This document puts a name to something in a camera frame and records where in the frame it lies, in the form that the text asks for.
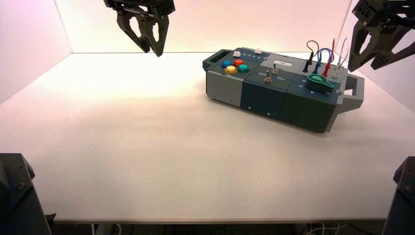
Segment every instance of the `orange button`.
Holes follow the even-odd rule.
[[[242,65],[244,62],[242,60],[235,60],[234,64],[236,66]]]

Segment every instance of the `red cable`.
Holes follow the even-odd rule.
[[[328,73],[328,70],[330,68],[330,64],[333,61],[334,61],[334,38],[333,38],[333,45],[331,46],[331,57],[330,57],[330,61],[325,65],[325,69],[324,69],[324,72],[322,74],[324,77],[327,77],[327,73]]]

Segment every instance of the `table surface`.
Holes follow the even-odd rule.
[[[362,107],[312,133],[210,100],[210,55],[73,54],[0,105],[0,152],[23,153],[57,222],[387,216],[413,112],[366,79]]]

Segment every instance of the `carrying handle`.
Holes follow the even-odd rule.
[[[227,56],[231,51],[232,50],[222,49],[217,53],[211,55],[209,58],[203,61],[203,69],[207,71],[210,66],[218,62],[223,57]]]
[[[352,74],[347,75],[345,90],[352,90],[352,94],[343,94],[339,113],[360,108],[365,96],[365,79]]]

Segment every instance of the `blue cable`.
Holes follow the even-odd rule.
[[[318,61],[316,63],[316,67],[314,68],[313,74],[317,74],[317,72],[319,70],[319,67],[322,65],[322,51],[323,50],[328,51],[329,57],[328,57],[327,63],[330,63],[331,55],[333,54],[333,52],[328,48],[321,48],[319,51],[317,51],[317,60]]]

